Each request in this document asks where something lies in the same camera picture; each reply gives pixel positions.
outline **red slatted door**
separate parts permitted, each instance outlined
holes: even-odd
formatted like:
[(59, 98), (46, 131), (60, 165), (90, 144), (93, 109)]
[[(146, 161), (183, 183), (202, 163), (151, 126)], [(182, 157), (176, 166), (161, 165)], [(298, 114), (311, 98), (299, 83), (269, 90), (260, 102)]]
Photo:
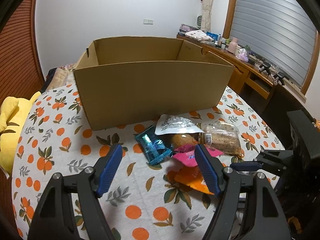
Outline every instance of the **red slatted door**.
[[(0, 33), (0, 105), (7, 96), (30, 99), (44, 84), (35, 42), (35, 3), (24, 0)], [(0, 207), (16, 229), (13, 194), (11, 179), (0, 171)]]

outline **yellow plush toy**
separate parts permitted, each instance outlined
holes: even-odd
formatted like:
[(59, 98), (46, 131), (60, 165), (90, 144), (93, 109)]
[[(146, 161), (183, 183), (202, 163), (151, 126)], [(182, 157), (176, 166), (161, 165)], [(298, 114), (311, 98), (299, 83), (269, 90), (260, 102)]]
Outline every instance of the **yellow plush toy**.
[(0, 166), (10, 175), (20, 133), (40, 94), (36, 92), (30, 100), (7, 97), (0, 108)]

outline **gray blind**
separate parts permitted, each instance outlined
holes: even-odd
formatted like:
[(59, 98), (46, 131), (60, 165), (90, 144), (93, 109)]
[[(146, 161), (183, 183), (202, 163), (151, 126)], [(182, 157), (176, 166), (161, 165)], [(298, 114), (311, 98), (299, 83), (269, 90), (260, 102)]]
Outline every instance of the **gray blind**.
[(230, 36), (302, 85), (316, 28), (296, 0), (236, 0)]

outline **metal screw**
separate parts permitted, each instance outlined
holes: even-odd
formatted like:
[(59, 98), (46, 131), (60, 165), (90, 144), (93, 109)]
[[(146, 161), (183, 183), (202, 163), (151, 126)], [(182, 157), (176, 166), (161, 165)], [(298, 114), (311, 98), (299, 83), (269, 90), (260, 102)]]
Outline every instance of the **metal screw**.
[(225, 173), (231, 173), (231, 172), (233, 172), (233, 169), (230, 168), (230, 167), (225, 167), (223, 170), (224, 170)]
[(93, 170), (94, 170), (93, 167), (86, 167), (86, 168), (84, 169), (84, 172), (90, 174), (90, 173), (93, 172)]
[(258, 172), (257, 176), (259, 179), (264, 179), (266, 177), (262, 172)]
[(58, 172), (52, 175), (52, 177), (53, 177), (54, 179), (59, 179), (60, 176), (61, 176), (61, 174), (58, 173)]

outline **beige curtain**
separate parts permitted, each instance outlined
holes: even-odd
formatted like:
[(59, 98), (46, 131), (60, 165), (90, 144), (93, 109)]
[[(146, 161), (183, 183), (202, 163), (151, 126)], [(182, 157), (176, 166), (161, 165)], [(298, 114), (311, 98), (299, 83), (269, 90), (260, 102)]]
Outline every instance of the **beige curtain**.
[(201, 20), (201, 30), (206, 32), (211, 32), (211, 9), (213, 0), (202, 0), (202, 20)]

